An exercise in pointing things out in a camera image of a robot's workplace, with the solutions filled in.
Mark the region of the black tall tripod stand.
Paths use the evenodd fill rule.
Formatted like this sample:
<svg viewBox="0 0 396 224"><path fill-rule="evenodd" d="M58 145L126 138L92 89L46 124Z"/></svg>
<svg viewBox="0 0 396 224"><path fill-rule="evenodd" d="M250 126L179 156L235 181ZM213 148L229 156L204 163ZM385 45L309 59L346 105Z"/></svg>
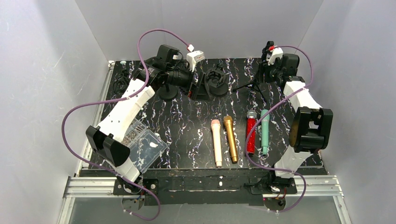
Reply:
<svg viewBox="0 0 396 224"><path fill-rule="evenodd" d="M265 99L265 97L262 93L262 90L260 89L260 84L264 82L264 70L265 70L264 67L265 67L265 64L267 64L266 58L267 58L267 54L270 52L269 49L273 46L274 46L274 42L268 41L266 46L262 49L262 56L259 61L259 67L257 69L257 72L254 75L253 80L247 84L244 84L237 88L233 88L232 92L236 92L237 90L242 89L242 88L248 88L250 90L257 91L261 95L264 103L267 103L267 100Z"/></svg>

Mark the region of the black round base clip stand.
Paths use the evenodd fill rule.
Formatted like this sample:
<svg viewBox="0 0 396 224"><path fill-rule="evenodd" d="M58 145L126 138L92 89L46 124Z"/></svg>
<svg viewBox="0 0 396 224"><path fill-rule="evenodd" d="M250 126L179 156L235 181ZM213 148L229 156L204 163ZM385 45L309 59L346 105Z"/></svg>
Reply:
<svg viewBox="0 0 396 224"><path fill-rule="evenodd" d="M165 84L159 88L158 95L160 99L170 101L178 95L178 89L175 86Z"/></svg>

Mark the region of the pink microphone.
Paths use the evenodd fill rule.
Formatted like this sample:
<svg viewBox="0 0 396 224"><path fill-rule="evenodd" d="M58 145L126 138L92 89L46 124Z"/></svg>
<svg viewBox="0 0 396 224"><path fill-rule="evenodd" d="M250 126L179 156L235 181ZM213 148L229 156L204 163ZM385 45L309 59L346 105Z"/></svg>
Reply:
<svg viewBox="0 0 396 224"><path fill-rule="evenodd" d="M211 130L213 136L215 164L217 168L220 168L222 167L222 152L220 138L220 122L218 119L214 119L211 121Z"/></svg>

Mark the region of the gold microphone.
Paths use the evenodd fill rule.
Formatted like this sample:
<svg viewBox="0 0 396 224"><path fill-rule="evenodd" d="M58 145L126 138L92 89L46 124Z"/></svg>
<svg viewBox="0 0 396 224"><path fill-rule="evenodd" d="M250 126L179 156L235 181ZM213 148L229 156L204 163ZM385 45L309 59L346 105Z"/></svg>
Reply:
<svg viewBox="0 0 396 224"><path fill-rule="evenodd" d="M232 163L236 164L238 162L238 153L237 153L237 147L236 147L236 140L235 140L235 135L234 135L234 130L233 130L233 119L231 116L225 116L223 119L224 127L226 129L226 134L227 134L227 139L228 139L228 144L229 144L229 149L230 149L230 155L231 155L231 161Z"/></svg>

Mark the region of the red glitter microphone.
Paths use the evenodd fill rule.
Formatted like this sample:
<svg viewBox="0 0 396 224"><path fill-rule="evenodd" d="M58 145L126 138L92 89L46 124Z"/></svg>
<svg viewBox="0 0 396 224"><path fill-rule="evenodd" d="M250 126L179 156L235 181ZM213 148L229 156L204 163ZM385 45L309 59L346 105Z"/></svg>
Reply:
<svg viewBox="0 0 396 224"><path fill-rule="evenodd" d="M246 138L247 138L247 153L249 157L255 154L255 128L257 113L255 110L247 112Z"/></svg>

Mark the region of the teal microphone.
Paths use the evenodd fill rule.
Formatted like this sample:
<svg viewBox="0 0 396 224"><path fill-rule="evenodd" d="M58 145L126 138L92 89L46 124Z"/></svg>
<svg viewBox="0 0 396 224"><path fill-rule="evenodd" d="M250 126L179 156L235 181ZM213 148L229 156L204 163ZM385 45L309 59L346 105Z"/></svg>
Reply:
<svg viewBox="0 0 396 224"><path fill-rule="evenodd" d="M269 147L269 121L270 117L267 114L268 110L264 109L261 111L261 147L262 154L267 155Z"/></svg>

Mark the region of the black tripod shock mount stand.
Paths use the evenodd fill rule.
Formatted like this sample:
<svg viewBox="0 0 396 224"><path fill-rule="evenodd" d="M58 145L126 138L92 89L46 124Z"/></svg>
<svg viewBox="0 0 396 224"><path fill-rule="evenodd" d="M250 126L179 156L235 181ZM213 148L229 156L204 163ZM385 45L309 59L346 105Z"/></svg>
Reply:
<svg viewBox="0 0 396 224"><path fill-rule="evenodd" d="M129 71L124 69L120 73L116 73L115 81L113 83L114 94L122 95L128 88L129 82L130 82Z"/></svg>

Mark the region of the black round base shock stand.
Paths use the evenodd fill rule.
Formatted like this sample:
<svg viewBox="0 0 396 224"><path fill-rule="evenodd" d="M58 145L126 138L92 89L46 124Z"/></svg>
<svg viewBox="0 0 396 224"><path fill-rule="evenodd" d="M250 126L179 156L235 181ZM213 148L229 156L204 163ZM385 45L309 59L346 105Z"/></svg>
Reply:
<svg viewBox="0 0 396 224"><path fill-rule="evenodd" d="M206 71L206 83L209 86L209 92L217 97L222 97L228 93L229 77L224 72L222 63L216 64Z"/></svg>

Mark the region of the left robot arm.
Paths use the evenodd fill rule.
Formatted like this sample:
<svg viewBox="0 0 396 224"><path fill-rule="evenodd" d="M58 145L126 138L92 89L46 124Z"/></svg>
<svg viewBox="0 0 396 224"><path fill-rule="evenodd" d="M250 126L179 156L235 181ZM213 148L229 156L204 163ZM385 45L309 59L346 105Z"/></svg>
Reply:
<svg viewBox="0 0 396 224"><path fill-rule="evenodd" d="M135 69L122 100L98 125L89 126L85 132L93 151L110 164L119 175L121 185L133 194L141 191L141 174L159 157L160 152L154 153L153 149L149 149L151 158L137 166L131 158L132 148L123 140L139 110L156 92L164 100L172 100L176 97L172 86L186 90L188 96L198 91L193 87L193 76L197 63L204 60L205 55L192 45L187 49L186 57L178 58L179 49L161 45L156 56L144 60Z"/></svg>

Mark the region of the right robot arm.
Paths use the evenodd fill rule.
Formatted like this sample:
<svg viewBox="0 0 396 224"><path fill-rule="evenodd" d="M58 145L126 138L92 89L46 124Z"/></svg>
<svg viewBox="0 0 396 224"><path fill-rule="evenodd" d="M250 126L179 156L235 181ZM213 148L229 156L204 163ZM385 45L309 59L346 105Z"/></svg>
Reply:
<svg viewBox="0 0 396 224"><path fill-rule="evenodd" d="M283 53L264 60L266 83L275 82L295 110L289 132L289 145L266 177L265 187L273 193L284 192L292 185L294 173L309 157L328 145L333 112L320 106L297 75L300 58Z"/></svg>

